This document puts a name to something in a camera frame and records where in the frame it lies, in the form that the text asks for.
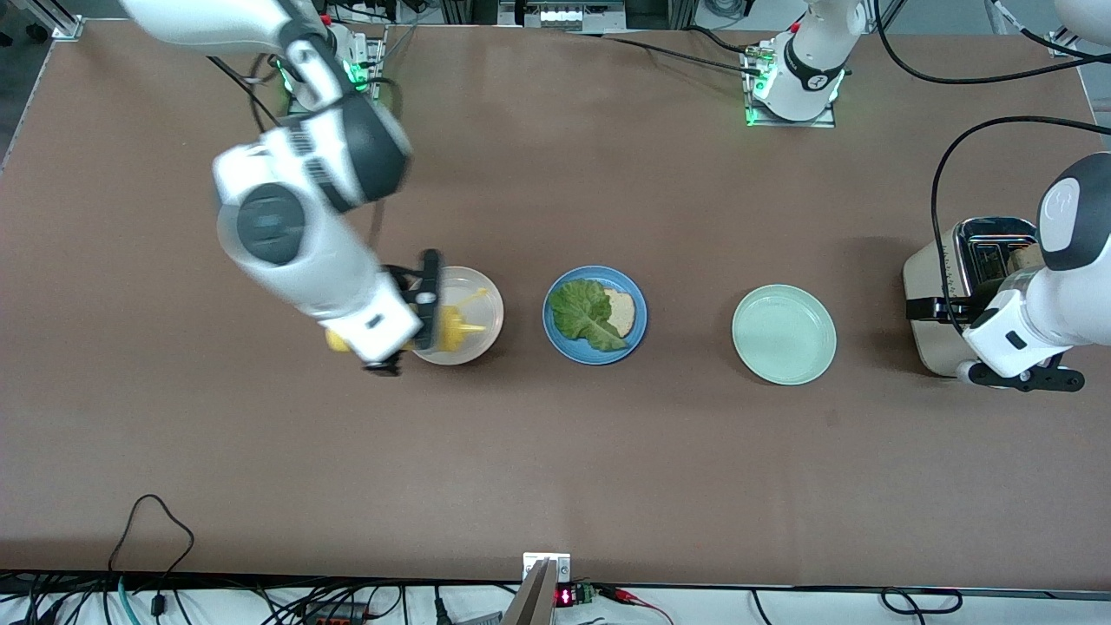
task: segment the lettuce leaf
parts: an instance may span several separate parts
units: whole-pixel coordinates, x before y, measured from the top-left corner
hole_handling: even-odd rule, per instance
[[[548,298],[556,330],[567,339],[584,339],[599,352],[625,349],[625,342],[610,323],[610,295],[601,282],[572,280]]]

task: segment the table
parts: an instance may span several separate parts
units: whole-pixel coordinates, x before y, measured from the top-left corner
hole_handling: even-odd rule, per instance
[[[1018,38],[894,41],[948,75],[1045,61]],[[930,376],[902,320],[943,148],[998,114],[1090,120],[1075,73],[930,85],[865,38],[838,128],[803,130],[747,128],[735,75],[589,37],[421,28],[391,63],[416,158],[378,251],[486,272],[507,321],[472,366],[380,380],[218,246],[209,162],[254,137],[243,94],[129,22],[57,44],[0,179],[0,567],[101,568],[154,492],[197,532],[192,571],[512,578],[552,550],[614,582],[1111,588],[1111,351],[1068,355],[1080,394],[997,393]],[[1100,147],[981,132],[942,220],[1032,218]],[[651,310],[604,369],[541,326],[587,263]],[[733,352],[733,308],[769,282],[837,324],[813,384]],[[156,511],[121,567],[181,550]]]

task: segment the blue plate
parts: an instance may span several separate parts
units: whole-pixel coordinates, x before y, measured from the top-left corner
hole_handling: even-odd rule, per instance
[[[594,280],[601,282],[603,288],[627,292],[632,295],[633,304],[637,306],[637,319],[633,320],[632,331],[629,332],[629,336],[624,337],[624,342],[628,345],[624,350],[599,352],[591,347],[587,343],[587,340],[578,339],[571,341],[561,335],[556,329],[556,320],[552,315],[551,305],[548,305],[548,298],[551,296],[552,291],[572,280]],[[617,363],[632,354],[633,350],[637,350],[641,340],[644,339],[644,332],[648,331],[648,303],[644,301],[644,295],[640,292],[640,289],[637,288],[637,283],[621,271],[600,264],[579,266],[560,275],[556,280],[556,283],[552,284],[552,288],[548,289],[548,294],[544,295],[543,314],[544,333],[548,335],[548,341],[552,342],[552,345],[556,346],[556,350],[559,350],[560,354],[583,365],[609,365]]]

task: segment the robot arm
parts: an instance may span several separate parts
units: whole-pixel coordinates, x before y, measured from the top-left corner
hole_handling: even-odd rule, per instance
[[[389,111],[347,78],[312,4],[122,4],[166,42],[207,53],[279,53],[313,91],[317,112],[217,157],[220,243],[248,275],[336,333],[370,369],[391,363],[429,320],[414,314],[392,274],[341,213],[394,192],[410,147]],[[434,291],[424,295],[434,301]],[[419,347],[427,347],[429,332],[423,335],[426,345]]]
[[[1111,46],[1111,3],[1107,0],[1057,0],[1057,16],[1081,39]]]
[[[1038,211],[1044,266],[1012,273],[964,341],[1004,379],[1077,345],[1111,345],[1111,153],[1075,162]]]
[[[771,112],[808,121],[825,110],[844,78],[844,63],[868,26],[861,0],[807,0],[798,31],[770,42],[775,63],[754,91]]]

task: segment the light green plate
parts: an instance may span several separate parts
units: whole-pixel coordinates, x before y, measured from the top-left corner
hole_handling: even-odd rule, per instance
[[[829,311],[809,292],[768,284],[744,295],[733,312],[733,347],[768,382],[807,384],[825,373],[837,352]]]

